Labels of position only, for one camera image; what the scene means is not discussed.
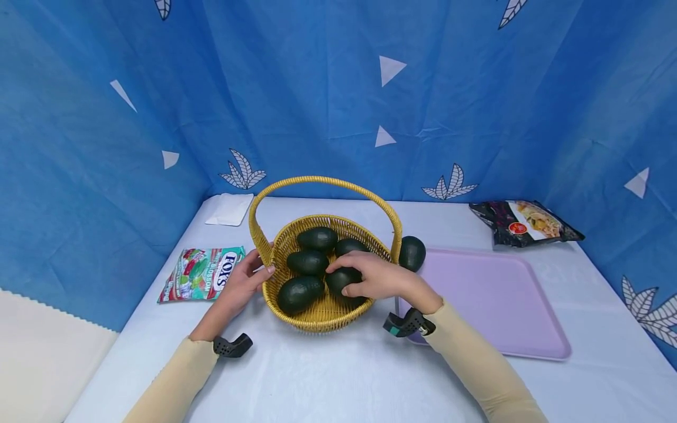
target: food package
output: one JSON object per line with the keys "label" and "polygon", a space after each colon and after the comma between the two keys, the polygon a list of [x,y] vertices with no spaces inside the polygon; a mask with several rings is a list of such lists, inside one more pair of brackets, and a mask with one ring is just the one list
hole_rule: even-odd
{"label": "food package", "polygon": [[494,245],[528,247],[556,241],[582,241],[585,236],[539,202],[487,201],[471,210],[494,231]]}
{"label": "food package", "polygon": [[244,247],[191,248],[183,250],[160,293],[159,303],[185,300],[215,300],[235,265],[244,257]]}

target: fabric backdrop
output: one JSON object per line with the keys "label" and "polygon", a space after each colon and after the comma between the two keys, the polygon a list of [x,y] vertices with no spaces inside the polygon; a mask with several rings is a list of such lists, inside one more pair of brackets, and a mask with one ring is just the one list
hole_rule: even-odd
{"label": "fabric backdrop", "polygon": [[0,5],[0,288],[119,331],[205,196],[319,174],[539,200],[677,365],[674,1]]}

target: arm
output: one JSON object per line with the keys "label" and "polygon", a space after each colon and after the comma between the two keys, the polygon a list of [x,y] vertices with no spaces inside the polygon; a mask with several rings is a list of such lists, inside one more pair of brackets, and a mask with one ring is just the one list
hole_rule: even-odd
{"label": "arm", "polygon": [[354,267],[362,272],[362,283],[346,286],[345,296],[400,296],[435,324],[435,331],[426,341],[442,354],[482,407],[489,423],[547,423],[508,361],[423,279],[367,252],[341,256],[327,272],[339,267]]}
{"label": "arm", "polygon": [[256,271],[261,264],[259,253],[252,250],[235,266],[219,298],[179,345],[123,423],[183,422],[219,357],[214,353],[214,339],[275,271],[273,267]]}
{"label": "arm", "polygon": [[524,382],[508,361],[444,302],[425,315],[437,329],[426,341],[477,400],[489,423],[547,423]]}
{"label": "arm", "polygon": [[183,422],[217,358],[212,342],[183,340],[123,423]]}

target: black wrist clip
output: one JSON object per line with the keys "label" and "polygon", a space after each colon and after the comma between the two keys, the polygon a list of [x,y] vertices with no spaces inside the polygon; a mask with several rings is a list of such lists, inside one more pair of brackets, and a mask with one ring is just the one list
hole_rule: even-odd
{"label": "black wrist clip", "polygon": [[252,345],[254,345],[254,342],[247,334],[241,334],[233,343],[217,336],[214,339],[214,352],[221,357],[236,359],[243,356]]}
{"label": "black wrist clip", "polygon": [[398,338],[405,338],[417,330],[423,336],[429,335],[435,331],[435,325],[423,317],[423,314],[419,310],[412,307],[404,317],[399,317],[394,313],[388,314],[388,318],[383,324],[383,329]]}

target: wicker basket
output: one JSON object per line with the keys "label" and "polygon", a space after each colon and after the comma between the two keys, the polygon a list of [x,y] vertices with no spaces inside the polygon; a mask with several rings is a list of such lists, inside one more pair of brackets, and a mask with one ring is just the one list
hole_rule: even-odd
{"label": "wicker basket", "polygon": [[[261,227],[256,221],[256,209],[259,206],[259,203],[264,197],[266,197],[266,195],[280,187],[294,185],[296,183],[309,182],[328,183],[330,185],[345,187],[363,194],[365,197],[377,203],[377,205],[381,207],[383,211],[385,211],[386,215],[388,215],[390,222],[393,224],[393,229],[395,230],[393,232],[393,245],[390,251],[388,251],[388,248],[367,229],[364,229],[362,226],[353,221],[332,215],[311,215],[296,219],[292,223],[289,223],[287,226],[282,228],[282,230],[275,237],[274,246],[271,247],[268,239],[265,237]],[[280,310],[277,302],[280,286],[282,286],[282,284],[291,277],[295,276],[287,267],[287,256],[292,252],[300,250],[296,241],[297,235],[305,230],[317,226],[326,226],[332,228],[337,232],[339,239],[354,238],[356,240],[362,241],[362,243],[364,243],[370,251],[382,257],[384,260],[388,260],[393,263],[397,263],[399,249],[402,245],[402,224],[399,221],[397,213],[395,213],[393,208],[390,207],[390,205],[382,198],[378,197],[371,191],[365,190],[364,188],[355,185],[354,183],[323,176],[303,176],[283,179],[282,181],[275,182],[261,191],[261,193],[254,198],[251,205],[249,212],[249,229],[252,234],[252,239],[254,240],[254,245],[259,250],[259,254],[263,259],[263,264],[266,266],[274,265],[276,268],[276,272],[273,274],[273,277],[263,284],[263,297],[265,298],[265,302],[268,304],[268,307],[270,307],[273,313],[275,313],[275,315],[282,321],[285,321],[286,323],[302,331],[314,333],[330,332],[332,330],[340,329],[351,323],[353,320],[357,319],[360,315],[366,312],[369,307],[372,306],[372,304],[374,304],[374,300],[370,298],[359,307],[351,309],[348,306],[338,302],[331,294],[329,294],[327,288],[325,288],[324,295],[322,295],[322,297],[317,300],[308,310],[302,312],[301,314],[289,317],[284,314],[282,310]],[[332,253],[332,255],[329,256],[330,262],[334,261],[335,259],[336,256]]]}

